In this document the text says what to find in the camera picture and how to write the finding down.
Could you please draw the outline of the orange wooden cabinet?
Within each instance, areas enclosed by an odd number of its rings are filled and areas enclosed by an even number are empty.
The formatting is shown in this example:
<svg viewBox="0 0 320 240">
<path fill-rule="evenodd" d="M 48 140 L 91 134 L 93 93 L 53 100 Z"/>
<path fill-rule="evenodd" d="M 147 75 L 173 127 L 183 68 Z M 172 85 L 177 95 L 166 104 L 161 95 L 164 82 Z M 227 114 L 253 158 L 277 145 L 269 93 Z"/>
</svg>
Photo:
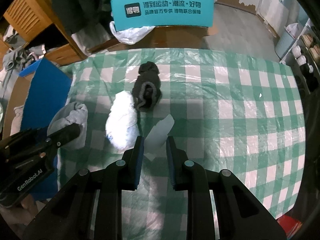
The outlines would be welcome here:
<svg viewBox="0 0 320 240">
<path fill-rule="evenodd" d="M 13 0 L 4 12 L 5 21 L 24 40 L 23 47 L 31 47 L 37 38 L 45 45 L 63 37 L 63 45 L 46 49 L 44 57 L 61 66 L 82 61 L 87 56 L 65 31 L 62 22 L 52 9 L 50 0 Z"/>
</svg>

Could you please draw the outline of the grey printed tote bag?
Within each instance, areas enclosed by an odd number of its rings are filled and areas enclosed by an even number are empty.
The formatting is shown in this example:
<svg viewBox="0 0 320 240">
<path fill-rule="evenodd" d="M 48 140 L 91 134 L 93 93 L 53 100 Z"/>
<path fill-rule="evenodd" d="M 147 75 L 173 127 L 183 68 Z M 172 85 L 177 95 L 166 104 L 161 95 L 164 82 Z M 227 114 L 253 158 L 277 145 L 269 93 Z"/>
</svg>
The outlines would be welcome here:
<svg viewBox="0 0 320 240">
<path fill-rule="evenodd" d="M 3 56 L 1 70 L 1 100 L 7 100 L 19 72 L 34 63 L 37 56 L 23 48 L 25 41 L 12 25 L 7 27 L 3 41 L 11 45 Z"/>
</svg>

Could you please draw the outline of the red book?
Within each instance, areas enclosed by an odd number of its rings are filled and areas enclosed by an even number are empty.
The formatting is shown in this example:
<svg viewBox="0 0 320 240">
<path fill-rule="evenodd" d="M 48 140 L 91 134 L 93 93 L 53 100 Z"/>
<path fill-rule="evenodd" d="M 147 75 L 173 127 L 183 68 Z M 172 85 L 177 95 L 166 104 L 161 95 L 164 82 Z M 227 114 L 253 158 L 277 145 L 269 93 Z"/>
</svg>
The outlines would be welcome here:
<svg viewBox="0 0 320 240">
<path fill-rule="evenodd" d="M 300 239 L 308 228 L 307 223 L 302 223 L 288 215 L 282 215 L 277 222 L 285 231 L 286 239 L 290 240 Z"/>
</svg>

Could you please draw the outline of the teal printed shoe box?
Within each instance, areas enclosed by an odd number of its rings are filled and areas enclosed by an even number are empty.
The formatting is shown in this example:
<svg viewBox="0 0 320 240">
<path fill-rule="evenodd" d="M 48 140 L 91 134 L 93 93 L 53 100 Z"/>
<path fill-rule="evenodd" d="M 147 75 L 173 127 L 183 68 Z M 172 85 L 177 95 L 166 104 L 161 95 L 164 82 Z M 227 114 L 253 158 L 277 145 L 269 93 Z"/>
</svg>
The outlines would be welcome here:
<svg viewBox="0 0 320 240">
<path fill-rule="evenodd" d="M 111 0 L 115 28 L 186 25 L 211 27 L 214 0 Z"/>
</svg>

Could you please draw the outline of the black rolled sock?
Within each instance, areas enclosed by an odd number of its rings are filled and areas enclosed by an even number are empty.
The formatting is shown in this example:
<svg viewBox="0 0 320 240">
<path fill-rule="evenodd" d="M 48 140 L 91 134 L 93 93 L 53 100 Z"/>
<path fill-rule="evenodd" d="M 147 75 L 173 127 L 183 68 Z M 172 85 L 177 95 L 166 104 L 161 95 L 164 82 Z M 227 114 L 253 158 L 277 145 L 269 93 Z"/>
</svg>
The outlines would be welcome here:
<svg viewBox="0 0 320 240">
<path fill-rule="evenodd" d="M 154 62 L 148 61 L 140 65 L 131 94 L 137 111 L 154 109 L 162 96 L 159 69 Z"/>
</svg>

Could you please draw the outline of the white sock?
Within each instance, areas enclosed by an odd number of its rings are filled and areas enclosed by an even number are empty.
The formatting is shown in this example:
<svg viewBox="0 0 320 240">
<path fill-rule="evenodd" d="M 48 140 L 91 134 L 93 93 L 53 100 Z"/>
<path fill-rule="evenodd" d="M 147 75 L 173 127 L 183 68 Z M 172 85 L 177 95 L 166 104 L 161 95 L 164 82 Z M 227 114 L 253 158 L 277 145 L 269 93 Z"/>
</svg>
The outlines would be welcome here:
<svg viewBox="0 0 320 240">
<path fill-rule="evenodd" d="M 135 145 L 139 129 L 133 96 L 129 91 L 116 94 L 105 130 L 107 139 L 117 150 L 125 151 Z"/>
</svg>

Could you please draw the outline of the blue-edged cardboard box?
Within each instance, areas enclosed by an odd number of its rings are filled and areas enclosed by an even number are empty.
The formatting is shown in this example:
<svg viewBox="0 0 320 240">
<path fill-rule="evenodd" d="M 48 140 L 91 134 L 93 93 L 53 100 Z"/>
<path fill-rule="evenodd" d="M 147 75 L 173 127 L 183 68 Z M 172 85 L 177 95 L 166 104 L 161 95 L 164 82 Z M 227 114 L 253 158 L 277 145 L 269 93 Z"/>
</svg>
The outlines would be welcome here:
<svg viewBox="0 0 320 240">
<path fill-rule="evenodd" d="M 5 114 L 3 139 L 10 137 L 14 108 L 24 106 L 21 131 L 49 126 L 56 113 L 66 104 L 71 79 L 47 59 L 36 61 L 23 70 L 16 80 Z M 26 152 L 1 151 L 1 167 L 25 158 Z M 35 200 L 51 198 L 57 193 L 57 157 L 54 172 L 31 191 Z"/>
</svg>

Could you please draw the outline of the green white checkered tablecloth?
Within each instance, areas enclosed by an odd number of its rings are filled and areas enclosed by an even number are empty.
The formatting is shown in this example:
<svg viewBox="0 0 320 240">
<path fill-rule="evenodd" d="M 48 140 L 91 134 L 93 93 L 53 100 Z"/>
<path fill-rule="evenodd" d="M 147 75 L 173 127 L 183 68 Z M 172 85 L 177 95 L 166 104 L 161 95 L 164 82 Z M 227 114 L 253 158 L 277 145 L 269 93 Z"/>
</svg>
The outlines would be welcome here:
<svg viewBox="0 0 320 240">
<path fill-rule="evenodd" d="M 305 162 L 305 122 L 289 66 L 199 49 L 135 49 L 94 54 L 63 67 L 68 101 L 88 109 L 84 148 L 58 155 L 62 187 L 81 168 L 96 171 L 121 157 L 105 124 L 117 93 L 131 90 L 141 64 L 159 68 L 162 97 L 139 116 L 141 135 L 171 114 L 178 148 L 212 171 L 231 170 L 275 218 L 296 202 Z"/>
</svg>

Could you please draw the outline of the grey sock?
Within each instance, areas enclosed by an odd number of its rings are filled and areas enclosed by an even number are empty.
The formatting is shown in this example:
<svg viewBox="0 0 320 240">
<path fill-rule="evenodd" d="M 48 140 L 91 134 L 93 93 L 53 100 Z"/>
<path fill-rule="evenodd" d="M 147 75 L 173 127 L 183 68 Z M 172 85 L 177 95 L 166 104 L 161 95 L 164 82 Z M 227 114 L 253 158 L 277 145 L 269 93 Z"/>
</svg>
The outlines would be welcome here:
<svg viewBox="0 0 320 240">
<path fill-rule="evenodd" d="M 78 150 L 85 146 L 88 110 L 84 103 L 72 102 L 61 108 L 53 117 L 47 135 L 59 135 L 66 150 Z"/>
</svg>

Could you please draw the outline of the white plastic wrapper piece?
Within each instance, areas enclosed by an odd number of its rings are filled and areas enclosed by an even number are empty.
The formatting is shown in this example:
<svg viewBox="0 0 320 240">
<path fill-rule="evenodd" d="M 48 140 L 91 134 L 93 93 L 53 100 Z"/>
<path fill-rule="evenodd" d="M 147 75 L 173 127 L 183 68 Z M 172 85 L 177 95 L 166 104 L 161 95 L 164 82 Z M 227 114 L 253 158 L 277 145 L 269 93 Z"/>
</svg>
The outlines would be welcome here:
<svg viewBox="0 0 320 240">
<path fill-rule="evenodd" d="M 149 161 L 153 161 L 156 153 L 161 149 L 167 140 L 168 134 L 174 126 L 174 119 L 168 114 L 153 126 L 144 140 L 144 155 Z"/>
</svg>

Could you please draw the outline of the white shoe rack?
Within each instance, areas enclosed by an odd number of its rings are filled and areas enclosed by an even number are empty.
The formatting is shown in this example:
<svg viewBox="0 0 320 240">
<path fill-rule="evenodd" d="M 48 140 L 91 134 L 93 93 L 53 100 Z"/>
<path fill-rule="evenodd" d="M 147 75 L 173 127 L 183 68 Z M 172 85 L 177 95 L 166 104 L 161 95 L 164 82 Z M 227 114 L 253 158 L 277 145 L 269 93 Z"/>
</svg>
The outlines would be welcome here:
<svg viewBox="0 0 320 240">
<path fill-rule="evenodd" d="M 293 72 L 301 97 L 319 89 L 319 31 L 310 19 L 285 27 L 275 52 Z"/>
</svg>

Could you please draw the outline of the white plastic bag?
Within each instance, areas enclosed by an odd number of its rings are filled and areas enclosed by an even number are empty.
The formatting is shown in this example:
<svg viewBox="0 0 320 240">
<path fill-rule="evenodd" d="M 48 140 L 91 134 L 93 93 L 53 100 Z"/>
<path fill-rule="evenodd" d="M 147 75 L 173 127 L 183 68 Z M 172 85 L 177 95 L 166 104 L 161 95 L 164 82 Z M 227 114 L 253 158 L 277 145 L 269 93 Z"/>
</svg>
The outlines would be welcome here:
<svg viewBox="0 0 320 240">
<path fill-rule="evenodd" d="M 129 28 L 122 31 L 116 31 L 114 21 L 111 21 L 110 31 L 112 35 L 122 44 L 134 45 L 141 41 L 146 35 L 153 31 L 155 26 L 143 26 L 140 28 Z"/>
</svg>

